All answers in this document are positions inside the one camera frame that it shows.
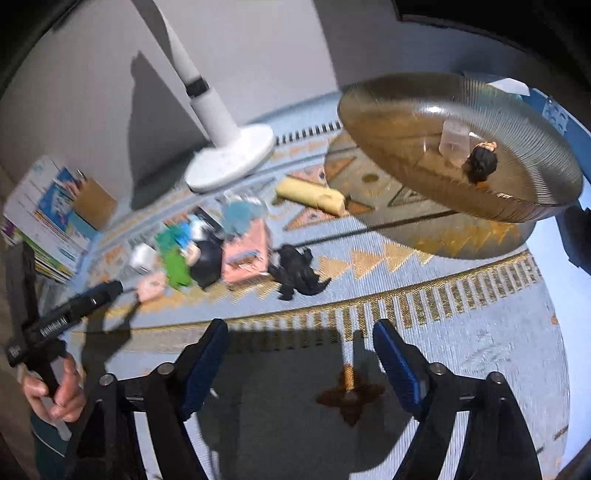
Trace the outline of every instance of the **wall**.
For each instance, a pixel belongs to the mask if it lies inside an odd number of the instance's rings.
[[[479,70],[570,91],[494,40],[396,22],[389,0],[156,1],[239,123],[396,70]],[[47,153],[123,197],[202,141],[131,0],[83,3],[37,44],[0,100],[0,158],[15,179]]]

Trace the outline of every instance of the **screw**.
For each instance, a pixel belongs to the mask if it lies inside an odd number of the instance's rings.
[[[174,371],[174,365],[170,362],[166,362],[165,364],[161,364],[156,369],[160,375],[168,375]]]
[[[99,383],[103,387],[106,387],[107,385],[111,385],[113,383],[114,379],[115,379],[115,376],[113,374],[106,374],[100,378]]]
[[[436,375],[443,375],[447,371],[445,365],[439,362],[432,363],[431,365],[429,365],[429,368],[431,369],[431,372],[433,372]]]
[[[505,377],[503,377],[503,374],[499,372],[491,372],[488,374],[488,376],[494,383],[499,385],[505,381]]]

